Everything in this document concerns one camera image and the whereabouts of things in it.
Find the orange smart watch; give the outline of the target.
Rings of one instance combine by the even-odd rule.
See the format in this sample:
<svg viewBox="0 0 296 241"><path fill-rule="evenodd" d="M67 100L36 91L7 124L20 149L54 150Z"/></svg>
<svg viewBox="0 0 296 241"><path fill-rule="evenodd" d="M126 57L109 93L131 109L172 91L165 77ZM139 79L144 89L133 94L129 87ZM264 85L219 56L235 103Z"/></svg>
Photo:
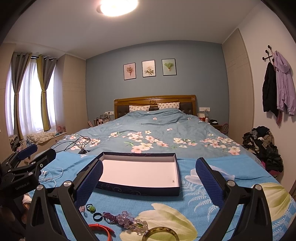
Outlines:
<svg viewBox="0 0 296 241"><path fill-rule="evenodd" d="M96 223L96 224L89 224L88 226L90 227L90 229L92 231L104 232L107 235L107 241L113 241L112 235L114 235L115 232L111 228L109 228L107 226L104 226L104 225L100 225L98 223Z"/></svg>

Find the blue floral blanket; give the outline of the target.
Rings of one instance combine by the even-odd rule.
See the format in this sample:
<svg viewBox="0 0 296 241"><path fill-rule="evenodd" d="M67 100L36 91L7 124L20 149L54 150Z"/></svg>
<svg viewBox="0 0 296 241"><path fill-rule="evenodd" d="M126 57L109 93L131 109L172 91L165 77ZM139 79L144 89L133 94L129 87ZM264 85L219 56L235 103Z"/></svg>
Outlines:
<svg viewBox="0 0 296 241"><path fill-rule="evenodd" d="M73 180L77 173L92 160L91 156L61 152L41 174L46 187L58 187L63 181ZM113 215L127 211L131 216L144 220L148 226L167 226L180 240L199 240L218 213L201 185L195 171L194 159L178 159L181 189L175 197L148 197L95 189L88 203L97 212ZM212 169L238 185L263 187L270 209L273 239L279 240L295 219L295 201L269 173L247 155L208 159Z"/></svg>

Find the dark clothes pile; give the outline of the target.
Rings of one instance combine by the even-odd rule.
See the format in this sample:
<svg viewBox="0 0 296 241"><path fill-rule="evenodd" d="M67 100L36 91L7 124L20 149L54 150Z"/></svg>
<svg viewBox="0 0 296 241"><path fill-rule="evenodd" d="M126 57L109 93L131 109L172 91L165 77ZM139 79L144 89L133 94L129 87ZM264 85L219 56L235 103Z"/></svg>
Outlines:
<svg viewBox="0 0 296 241"><path fill-rule="evenodd" d="M283 160L274 144L269 128L258 126L243 135L242 146L252 152L264 165L268 173L283 171Z"/></svg>

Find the right yellow grey curtain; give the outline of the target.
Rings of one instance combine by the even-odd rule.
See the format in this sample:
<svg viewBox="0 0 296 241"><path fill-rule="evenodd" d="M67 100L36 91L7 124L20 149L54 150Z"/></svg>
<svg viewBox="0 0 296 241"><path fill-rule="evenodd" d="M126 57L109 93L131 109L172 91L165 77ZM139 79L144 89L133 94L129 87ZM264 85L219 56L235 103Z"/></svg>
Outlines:
<svg viewBox="0 0 296 241"><path fill-rule="evenodd" d="M37 57L37 74L41 87L41 117L44 132L51 128L48 108L47 108L47 89L51 80L51 76L56 65L57 58L39 55Z"/></svg>

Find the left patterned pillow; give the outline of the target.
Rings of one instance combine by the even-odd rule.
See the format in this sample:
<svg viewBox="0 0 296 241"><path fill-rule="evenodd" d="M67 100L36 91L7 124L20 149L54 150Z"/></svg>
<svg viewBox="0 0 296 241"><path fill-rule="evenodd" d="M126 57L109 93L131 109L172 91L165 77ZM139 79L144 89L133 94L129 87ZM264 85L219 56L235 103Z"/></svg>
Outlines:
<svg viewBox="0 0 296 241"><path fill-rule="evenodd" d="M149 111L150 106L149 105L130 105L129 106L129 112L133 111Z"/></svg>

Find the patterned pillow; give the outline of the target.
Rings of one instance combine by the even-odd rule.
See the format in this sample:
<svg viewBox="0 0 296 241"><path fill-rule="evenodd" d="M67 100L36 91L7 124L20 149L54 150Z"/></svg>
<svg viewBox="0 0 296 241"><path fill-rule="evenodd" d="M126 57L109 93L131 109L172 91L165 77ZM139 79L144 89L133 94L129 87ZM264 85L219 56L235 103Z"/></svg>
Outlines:
<svg viewBox="0 0 296 241"><path fill-rule="evenodd" d="M129 112L133 111L149 111L150 106L149 105L130 105L129 106Z"/></svg>
<svg viewBox="0 0 296 241"><path fill-rule="evenodd" d="M179 102L166 102L166 103L158 103L158 109L165 109L165 108L180 108Z"/></svg>

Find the black hanging jacket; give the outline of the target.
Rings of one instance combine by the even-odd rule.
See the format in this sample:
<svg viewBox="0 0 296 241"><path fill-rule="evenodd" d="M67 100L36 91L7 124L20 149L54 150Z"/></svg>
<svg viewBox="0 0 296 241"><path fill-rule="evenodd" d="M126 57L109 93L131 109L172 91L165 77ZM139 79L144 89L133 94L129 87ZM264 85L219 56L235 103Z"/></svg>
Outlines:
<svg viewBox="0 0 296 241"><path fill-rule="evenodd" d="M271 63L268 63L264 76L262 105L264 112L272 112L278 117L276 71Z"/></svg>

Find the right patterned pillow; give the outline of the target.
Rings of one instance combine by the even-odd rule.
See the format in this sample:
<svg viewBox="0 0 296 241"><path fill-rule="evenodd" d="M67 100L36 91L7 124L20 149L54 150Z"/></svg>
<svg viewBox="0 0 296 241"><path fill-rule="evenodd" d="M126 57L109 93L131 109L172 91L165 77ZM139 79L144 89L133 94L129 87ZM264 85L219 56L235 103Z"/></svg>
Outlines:
<svg viewBox="0 0 296 241"><path fill-rule="evenodd" d="M166 102L166 103L158 103L158 109L165 109L165 108L180 108L179 102Z"/></svg>

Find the left framed flower picture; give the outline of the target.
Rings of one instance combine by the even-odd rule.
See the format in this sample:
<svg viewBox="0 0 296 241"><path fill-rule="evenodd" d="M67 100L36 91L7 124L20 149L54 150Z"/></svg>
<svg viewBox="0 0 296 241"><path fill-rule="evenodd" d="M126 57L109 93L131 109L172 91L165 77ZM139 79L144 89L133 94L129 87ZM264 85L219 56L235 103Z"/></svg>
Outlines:
<svg viewBox="0 0 296 241"><path fill-rule="evenodd" d="M131 80L137 77L136 64L128 63L123 66L123 76L124 80Z"/></svg>

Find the framed flower picture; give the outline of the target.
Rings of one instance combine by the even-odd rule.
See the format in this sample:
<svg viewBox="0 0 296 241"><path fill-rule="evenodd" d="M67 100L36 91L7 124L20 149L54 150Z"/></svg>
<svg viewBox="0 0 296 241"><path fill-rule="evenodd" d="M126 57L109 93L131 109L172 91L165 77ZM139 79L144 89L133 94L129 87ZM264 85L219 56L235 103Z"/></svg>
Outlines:
<svg viewBox="0 0 296 241"><path fill-rule="evenodd" d="M136 64L128 63L123 66L123 76L124 80L131 80L137 77Z"/></svg>
<svg viewBox="0 0 296 241"><path fill-rule="evenodd" d="M142 76L143 77L156 76L155 60L142 61Z"/></svg>

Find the middle framed flower picture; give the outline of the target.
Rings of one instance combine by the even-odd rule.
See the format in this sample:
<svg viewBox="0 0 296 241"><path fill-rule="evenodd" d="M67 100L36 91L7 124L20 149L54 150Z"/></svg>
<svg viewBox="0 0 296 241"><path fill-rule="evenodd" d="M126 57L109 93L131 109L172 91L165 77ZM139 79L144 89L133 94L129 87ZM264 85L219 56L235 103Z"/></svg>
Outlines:
<svg viewBox="0 0 296 241"><path fill-rule="evenodd" d="M155 60L142 61L142 76L143 77L156 76Z"/></svg>

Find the right framed plant picture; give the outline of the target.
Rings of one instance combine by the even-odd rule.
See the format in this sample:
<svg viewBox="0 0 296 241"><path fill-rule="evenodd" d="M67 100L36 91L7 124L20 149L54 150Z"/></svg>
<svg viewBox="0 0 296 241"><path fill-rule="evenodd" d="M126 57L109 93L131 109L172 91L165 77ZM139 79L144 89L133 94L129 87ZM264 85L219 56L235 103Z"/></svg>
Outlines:
<svg viewBox="0 0 296 241"><path fill-rule="evenodd" d="M163 76L177 75L176 60L162 59Z"/></svg>

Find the ceiling lamp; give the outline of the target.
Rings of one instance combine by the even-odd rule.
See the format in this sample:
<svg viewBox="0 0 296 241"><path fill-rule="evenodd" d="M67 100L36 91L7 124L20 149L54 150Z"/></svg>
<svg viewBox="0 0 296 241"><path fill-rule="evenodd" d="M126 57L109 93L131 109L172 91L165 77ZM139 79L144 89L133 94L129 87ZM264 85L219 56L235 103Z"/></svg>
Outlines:
<svg viewBox="0 0 296 241"><path fill-rule="evenodd" d="M134 11L137 6L138 0L103 0L96 10L105 16L116 17Z"/></svg>

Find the wall power socket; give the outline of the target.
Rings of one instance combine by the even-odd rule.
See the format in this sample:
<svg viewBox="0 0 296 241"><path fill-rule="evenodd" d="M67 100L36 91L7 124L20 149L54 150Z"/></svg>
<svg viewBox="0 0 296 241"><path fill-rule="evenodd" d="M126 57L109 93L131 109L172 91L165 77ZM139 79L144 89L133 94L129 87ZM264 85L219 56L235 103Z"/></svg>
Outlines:
<svg viewBox="0 0 296 241"><path fill-rule="evenodd" d="M210 112L210 108L200 107L199 112Z"/></svg>

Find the black wall coat hook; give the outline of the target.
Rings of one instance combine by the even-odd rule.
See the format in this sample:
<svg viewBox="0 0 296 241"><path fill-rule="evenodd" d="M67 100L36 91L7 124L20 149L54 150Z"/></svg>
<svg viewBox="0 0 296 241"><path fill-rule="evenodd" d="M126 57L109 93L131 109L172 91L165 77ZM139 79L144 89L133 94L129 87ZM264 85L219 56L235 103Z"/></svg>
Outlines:
<svg viewBox="0 0 296 241"><path fill-rule="evenodd" d="M262 57L262 60L265 62L268 60L270 63L274 63L274 56L273 56L273 51L272 47L270 45L267 45L267 49L265 50L266 56Z"/></svg>

